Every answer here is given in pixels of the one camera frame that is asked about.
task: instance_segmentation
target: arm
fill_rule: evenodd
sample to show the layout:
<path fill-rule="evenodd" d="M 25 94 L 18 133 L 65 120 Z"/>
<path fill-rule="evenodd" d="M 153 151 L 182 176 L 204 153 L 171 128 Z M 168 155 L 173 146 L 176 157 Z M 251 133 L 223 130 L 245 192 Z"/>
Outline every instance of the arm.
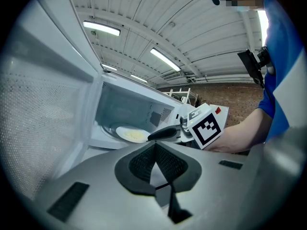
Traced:
<path fill-rule="evenodd" d="M 272 118 L 262 109 L 254 110 L 243 122 L 224 129 L 224 133 L 205 150 L 235 153 L 265 141 Z"/>

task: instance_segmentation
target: brown wall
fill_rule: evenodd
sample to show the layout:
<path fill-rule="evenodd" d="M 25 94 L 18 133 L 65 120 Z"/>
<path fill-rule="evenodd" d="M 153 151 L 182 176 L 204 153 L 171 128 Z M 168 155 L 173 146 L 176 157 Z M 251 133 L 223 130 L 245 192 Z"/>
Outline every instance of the brown wall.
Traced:
<path fill-rule="evenodd" d="M 263 90 L 256 84 L 206 84 L 182 86 L 182 91 L 191 88 L 207 104 L 216 104 L 229 107 L 229 114 L 226 126 L 236 125 L 242 122 L 258 103 L 262 100 Z M 173 91 L 179 91 L 180 87 L 172 88 Z M 162 92 L 168 92 L 168 89 L 159 89 Z"/>

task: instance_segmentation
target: blue sleeve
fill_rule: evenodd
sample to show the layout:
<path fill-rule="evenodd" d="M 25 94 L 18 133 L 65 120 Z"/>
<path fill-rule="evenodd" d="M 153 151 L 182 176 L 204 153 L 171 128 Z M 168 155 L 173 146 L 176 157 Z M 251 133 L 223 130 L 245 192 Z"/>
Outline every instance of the blue sleeve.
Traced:
<path fill-rule="evenodd" d="M 275 102 L 275 98 L 273 96 L 273 91 L 276 86 L 276 77 L 270 75 L 268 72 L 265 74 L 264 77 L 264 86 L 270 92 L 273 101 Z M 267 115 L 271 118 L 274 118 L 275 114 L 275 107 L 270 101 L 270 98 L 265 90 L 263 90 L 263 100 L 260 101 L 258 108 L 262 109 Z"/>

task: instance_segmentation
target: ceiling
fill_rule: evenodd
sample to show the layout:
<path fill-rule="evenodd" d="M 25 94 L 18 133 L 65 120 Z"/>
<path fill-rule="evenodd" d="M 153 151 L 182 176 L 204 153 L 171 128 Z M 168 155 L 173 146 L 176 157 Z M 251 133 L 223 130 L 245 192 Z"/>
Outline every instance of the ceiling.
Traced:
<path fill-rule="evenodd" d="M 262 46 L 256 11 L 237 12 L 211 0 L 73 0 L 80 21 L 121 30 L 120 36 L 85 28 L 101 60 L 153 87 L 205 77 L 247 74 L 237 53 Z M 155 47 L 180 68 L 150 53 Z"/>

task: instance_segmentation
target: fluorescent light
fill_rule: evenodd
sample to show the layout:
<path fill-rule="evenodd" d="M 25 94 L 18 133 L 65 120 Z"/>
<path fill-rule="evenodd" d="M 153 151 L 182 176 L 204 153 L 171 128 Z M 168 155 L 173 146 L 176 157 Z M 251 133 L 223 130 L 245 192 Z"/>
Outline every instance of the fluorescent light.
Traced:
<path fill-rule="evenodd" d="M 134 78 L 136 78 L 136 79 L 138 79 L 138 80 L 141 80 L 141 81 L 143 81 L 143 82 L 147 82 L 146 80 L 144 80 L 144 79 L 140 79 L 139 77 L 137 77 L 137 76 L 134 76 L 134 75 L 131 75 L 132 77 L 134 77 Z"/>
<path fill-rule="evenodd" d="M 111 67 L 111 66 L 107 66 L 107 65 L 105 65 L 105 64 L 102 64 L 104 67 L 106 67 L 106 68 L 110 68 L 110 69 L 112 69 L 112 70 L 114 70 L 114 71 L 117 71 L 117 69 L 116 68 L 114 68 L 114 67 Z"/>
<path fill-rule="evenodd" d="M 262 46 L 265 45 L 265 40 L 267 38 L 267 29 L 269 27 L 269 20 L 265 10 L 258 10 L 258 16 L 261 25 L 261 34 L 262 34 Z"/>
<path fill-rule="evenodd" d="M 108 25 L 102 25 L 102 24 L 90 22 L 90 21 L 83 21 L 83 26 L 88 27 L 88 28 L 92 28 L 92 29 L 95 29 L 95 30 L 103 31 L 103 32 L 106 32 L 106 33 L 111 33 L 115 36 L 120 35 L 119 29 L 116 29 L 116 28 L 108 26 Z"/>
<path fill-rule="evenodd" d="M 180 68 L 173 61 L 171 61 L 169 58 L 167 58 L 165 55 L 163 55 L 161 52 L 159 52 L 155 48 L 152 48 L 150 53 L 154 54 L 159 59 L 164 61 L 166 64 L 168 64 L 170 67 L 172 67 L 175 71 L 180 71 Z"/>

